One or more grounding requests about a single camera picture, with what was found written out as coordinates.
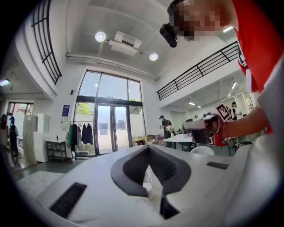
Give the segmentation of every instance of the white rug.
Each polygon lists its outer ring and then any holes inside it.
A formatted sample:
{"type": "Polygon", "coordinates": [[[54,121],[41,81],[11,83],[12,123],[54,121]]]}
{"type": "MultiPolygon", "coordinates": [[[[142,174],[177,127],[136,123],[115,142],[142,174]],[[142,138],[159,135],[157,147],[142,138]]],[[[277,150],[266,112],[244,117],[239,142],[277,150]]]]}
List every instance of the white rug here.
{"type": "Polygon", "coordinates": [[[38,171],[17,181],[19,188],[32,197],[43,192],[50,184],[63,176],[63,173],[38,171]]]}

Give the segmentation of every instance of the chair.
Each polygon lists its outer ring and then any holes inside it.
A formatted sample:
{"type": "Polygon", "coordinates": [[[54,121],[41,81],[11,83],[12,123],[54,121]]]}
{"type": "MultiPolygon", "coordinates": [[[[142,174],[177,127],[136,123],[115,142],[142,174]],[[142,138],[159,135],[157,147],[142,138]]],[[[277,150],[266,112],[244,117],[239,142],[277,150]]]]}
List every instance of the chair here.
{"type": "Polygon", "coordinates": [[[207,146],[200,146],[192,149],[190,153],[195,153],[195,154],[206,154],[206,155],[215,155],[215,152],[207,146]]]}

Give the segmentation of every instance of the cable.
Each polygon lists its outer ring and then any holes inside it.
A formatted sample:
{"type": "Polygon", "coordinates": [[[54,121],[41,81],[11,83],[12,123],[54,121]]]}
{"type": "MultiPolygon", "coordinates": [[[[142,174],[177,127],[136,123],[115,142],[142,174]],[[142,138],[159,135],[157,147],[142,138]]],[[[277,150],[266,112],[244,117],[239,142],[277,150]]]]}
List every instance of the cable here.
{"type": "Polygon", "coordinates": [[[230,157],[231,157],[231,150],[230,150],[229,144],[225,140],[222,140],[222,141],[224,141],[227,144],[227,146],[229,148],[229,154],[230,154],[230,157]]]}
{"type": "Polygon", "coordinates": [[[231,137],[231,139],[232,139],[232,141],[233,141],[233,143],[234,143],[235,153],[236,153],[236,152],[237,152],[237,144],[236,144],[236,142],[234,141],[233,137],[231,137]]]}

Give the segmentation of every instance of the wall light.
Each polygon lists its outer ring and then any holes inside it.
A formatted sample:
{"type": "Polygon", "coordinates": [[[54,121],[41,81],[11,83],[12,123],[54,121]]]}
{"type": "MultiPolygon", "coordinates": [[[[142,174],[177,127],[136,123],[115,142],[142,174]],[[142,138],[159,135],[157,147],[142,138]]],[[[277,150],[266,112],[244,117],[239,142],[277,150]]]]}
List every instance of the wall light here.
{"type": "Polygon", "coordinates": [[[8,85],[10,84],[11,82],[8,81],[8,80],[0,80],[0,86],[5,86],[5,85],[8,85]]]}
{"type": "Polygon", "coordinates": [[[98,42],[103,42],[105,41],[106,39],[106,34],[102,31],[99,31],[96,35],[95,35],[95,39],[98,41],[98,42]]]}
{"type": "Polygon", "coordinates": [[[232,90],[235,88],[236,85],[237,85],[237,82],[234,82],[234,84],[232,86],[232,90]]]}
{"type": "Polygon", "coordinates": [[[228,27],[228,28],[224,29],[223,32],[225,33],[225,32],[228,32],[228,31],[230,31],[232,29],[233,29],[233,27],[228,27]]]}
{"type": "Polygon", "coordinates": [[[151,61],[156,61],[158,59],[158,55],[156,53],[150,54],[150,60],[151,61]]]}

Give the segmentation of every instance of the glass door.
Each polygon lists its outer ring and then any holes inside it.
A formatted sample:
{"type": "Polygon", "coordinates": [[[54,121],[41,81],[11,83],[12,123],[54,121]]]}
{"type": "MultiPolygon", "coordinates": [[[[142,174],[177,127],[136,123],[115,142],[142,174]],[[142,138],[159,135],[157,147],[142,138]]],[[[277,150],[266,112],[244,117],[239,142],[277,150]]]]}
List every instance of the glass door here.
{"type": "Polygon", "coordinates": [[[115,151],[129,148],[128,124],[125,106],[115,106],[115,151]]]}
{"type": "Polygon", "coordinates": [[[128,106],[96,106],[96,150],[97,154],[108,154],[129,148],[131,139],[128,106]]]}
{"type": "Polygon", "coordinates": [[[110,106],[97,106],[96,136],[99,154],[108,154],[114,149],[113,116],[110,106]]]}

